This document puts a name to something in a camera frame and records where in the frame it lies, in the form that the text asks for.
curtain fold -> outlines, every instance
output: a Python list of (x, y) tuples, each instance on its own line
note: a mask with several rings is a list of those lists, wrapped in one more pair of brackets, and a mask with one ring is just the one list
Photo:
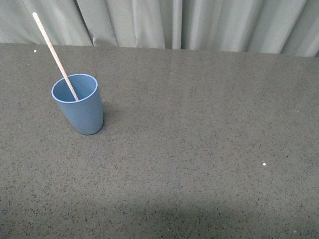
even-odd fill
[(318, 56), (319, 0), (10, 0), (0, 42)]

table surface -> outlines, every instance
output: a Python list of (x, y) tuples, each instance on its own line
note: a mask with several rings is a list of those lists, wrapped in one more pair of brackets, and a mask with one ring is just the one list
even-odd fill
[(56, 51), (104, 125), (68, 123), (46, 46), (0, 44), (0, 238), (318, 237), (318, 58)]

